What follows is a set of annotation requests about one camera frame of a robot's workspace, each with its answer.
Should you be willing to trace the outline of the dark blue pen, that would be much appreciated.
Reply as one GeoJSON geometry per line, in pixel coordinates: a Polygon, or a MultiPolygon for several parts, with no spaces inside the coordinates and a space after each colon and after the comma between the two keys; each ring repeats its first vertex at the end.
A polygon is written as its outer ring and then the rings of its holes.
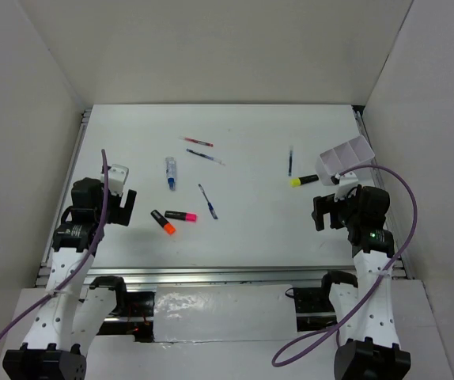
{"type": "Polygon", "coordinates": [[[289,146],[289,159],[288,159],[288,177],[293,175],[293,146],[289,146]]]}

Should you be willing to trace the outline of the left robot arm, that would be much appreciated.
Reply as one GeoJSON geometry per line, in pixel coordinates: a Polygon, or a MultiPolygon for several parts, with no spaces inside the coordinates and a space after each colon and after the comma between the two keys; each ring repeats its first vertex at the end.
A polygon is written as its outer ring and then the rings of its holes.
{"type": "Polygon", "coordinates": [[[93,338],[108,315],[127,312],[130,296],[123,278],[96,277],[84,288],[106,224],[128,226],[136,191],[125,192],[127,173],[74,182],[72,204],[53,233],[46,295],[18,349],[2,367],[11,379],[83,379],[93,338]]]}

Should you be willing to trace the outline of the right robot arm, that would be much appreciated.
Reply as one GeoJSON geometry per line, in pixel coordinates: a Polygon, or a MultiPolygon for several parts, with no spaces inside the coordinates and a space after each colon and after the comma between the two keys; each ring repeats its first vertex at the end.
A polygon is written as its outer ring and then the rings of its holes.
{"type": "Polygon", "coordinates": [[[312,219],[323,230],[328,215],[332,229],[346,229],[355,273],[329,271],[319,300],[334,310],[339,328],[334,376],[337,379],[402,379],[410,370],[410,353],[401,348],[392,307],[392,264],[395,244],[384,228],[389,194],[358,185],[344,198],[317,196],[312,219]]]}

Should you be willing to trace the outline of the blue pen with grip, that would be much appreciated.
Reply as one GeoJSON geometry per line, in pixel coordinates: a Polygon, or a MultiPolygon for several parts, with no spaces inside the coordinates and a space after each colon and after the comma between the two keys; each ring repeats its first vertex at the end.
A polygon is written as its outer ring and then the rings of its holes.
{"type": "Polygon", "coordinates": [[[198,186],[199,186],[199,189],[200,189],[202,195],[204,196],[204,198],[206,200],[206,204],[208,206],[208,209],[209,209],[209,212],[210,212],[212,218],[214,220],[218,220],[218,215],[216,214],[216,211],[214,210],[214,206],[212,205],[212,203],[210,202],[208,196],[206,195],[206,192],[205,192],[203,186],[201,184],[198,184],[198,186]]]}

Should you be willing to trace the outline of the blue pen clear cap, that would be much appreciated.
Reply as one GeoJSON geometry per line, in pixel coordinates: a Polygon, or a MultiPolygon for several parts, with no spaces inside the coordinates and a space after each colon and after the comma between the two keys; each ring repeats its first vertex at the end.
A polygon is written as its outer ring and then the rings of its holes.
{"type": "Polygon", "coordinates": [[[212,162],[216,162],[216,163],[218,163],[219,165],[225,165],[225,163],[224,163],[222,160],[220,160],[219,158],[215,158],[215,157],[210,156],[210,155],[208,155],[208,154],[204,154],[204,153],[201,153],[201,152],[198,152],[198,151],[189,149],[189,148],[186,149],[186,152],[188,152],[189,154],[193,154],[193,155],[195,155],[195,156],[204,158],[204,159],[206,159],[206,160],[209,160],[209,161],[212,161],[212,162]]]}

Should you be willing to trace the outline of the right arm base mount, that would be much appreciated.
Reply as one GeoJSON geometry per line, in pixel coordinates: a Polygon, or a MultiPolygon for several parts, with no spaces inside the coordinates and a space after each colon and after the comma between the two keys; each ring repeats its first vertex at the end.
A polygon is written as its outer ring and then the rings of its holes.
{"type": "Polygon", "coordinates": [[[325,329],[337,323],[335,312],[319,287],[291,287],[285,296],[293,300],[298,332],[325,329]]]}

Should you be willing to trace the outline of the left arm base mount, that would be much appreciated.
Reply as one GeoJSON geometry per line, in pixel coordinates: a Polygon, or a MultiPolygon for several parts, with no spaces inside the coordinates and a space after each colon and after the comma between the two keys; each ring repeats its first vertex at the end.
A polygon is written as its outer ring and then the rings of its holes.
{"type": "Polygon", "coordinates": [[[125,308],[109,314],[101,325],[98,336],[128,336],[139,343],[154,342],[153,308],[155,293],[133,291],[127,293],[125,308]]]}

